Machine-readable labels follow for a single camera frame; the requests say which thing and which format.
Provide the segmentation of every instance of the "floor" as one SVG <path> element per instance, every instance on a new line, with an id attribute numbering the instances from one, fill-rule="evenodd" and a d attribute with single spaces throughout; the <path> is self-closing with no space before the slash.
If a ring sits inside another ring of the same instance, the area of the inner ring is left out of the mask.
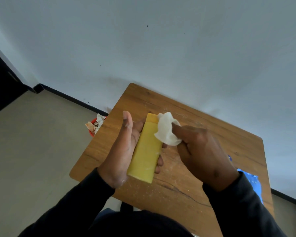
<path id="1" fill-rule="evenodd" d="M 69 172 L 96 113 L 48 91 L 26 92 L 0 111 L 0 236 L 17 236 L 77 182 Z M 296 206 L 273 196 L 276 220 L 296 237 Z M 119 210 L 110 198 L 105 207 Z"/>

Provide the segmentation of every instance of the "wood grain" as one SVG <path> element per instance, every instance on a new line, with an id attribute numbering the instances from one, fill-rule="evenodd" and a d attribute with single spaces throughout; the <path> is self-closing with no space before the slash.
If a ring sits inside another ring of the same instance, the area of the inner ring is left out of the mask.
<path id="1" fill-rule="evenodd" d="M 259 176 L 264 205 L 274 215 L 260 137 L 133 83 L 129 84 L 72 168 L 71 178 L 82 181 L 104 161 L 122 125 L 123 110 L 129 111 L 134 121 L 142 119 L 149 111 L 153 114 L 170 111 L 181 125 L 209 129 L 237 168 Z M 176 147 L 164 149 L 162 157 L 164 166 L 160 174 L 155 174 L 152 184 L 129 177 L 114 197 L 139 209 L 166 215 L 198 236 L 221 236 L 214 211 L 202 190 L 202 182 L 183 165 Z"/>

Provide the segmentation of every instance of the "dark doorway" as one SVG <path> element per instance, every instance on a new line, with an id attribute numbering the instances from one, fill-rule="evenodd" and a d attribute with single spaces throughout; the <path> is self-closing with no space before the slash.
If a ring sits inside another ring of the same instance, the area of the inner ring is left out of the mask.
<path id="1" fill-rule="evenodd" d="M 0 110 L 27 91 L 27 86 L 16 77 L 0 58 Z"/>

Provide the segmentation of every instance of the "hand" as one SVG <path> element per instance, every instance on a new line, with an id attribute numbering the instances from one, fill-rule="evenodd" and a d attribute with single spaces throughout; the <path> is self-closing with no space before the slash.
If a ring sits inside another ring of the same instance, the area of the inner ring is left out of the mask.
<path id="1" fill-rule="evenodd" d="M 172 124 L 172 132 L 182 142 L 178 144 L 180 158 L 200 181 L 216 191 L 222 191 L 239 176 L 219 141 L 206 129 Z"/>
<path id="2" fill-rule="evenodd" d="M 105 161 L 98 167 L 99 175 L 112 188 L 120 187 L 127 180 L 126 172 L 146 120 L 145 118 L 133 123 L 132 116 L 128 111 L 123 111 L 123 119 L 117 139 Z M 162 165 L 163 160 L 159 155 L 155 173 L 160 173 Z"/>

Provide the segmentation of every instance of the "left hand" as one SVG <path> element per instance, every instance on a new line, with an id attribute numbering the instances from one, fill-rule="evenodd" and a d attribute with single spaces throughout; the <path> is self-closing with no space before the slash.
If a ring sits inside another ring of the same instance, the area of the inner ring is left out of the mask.
<path id="1" fill-rule="evenodd" d="M 127 169 L 132 160 L 133 152 L 142 131 L 145 119 L 133 123 L 132 116 L 128 111 L 123 111 L 123 124 L 111 150 L 105 161 L 98 167 L 101 178 L 112 188 L 120 187 L 127 180 Z M 159 155 L 155 173 L 160 173 L 160 166 L 163 165 Z"/>

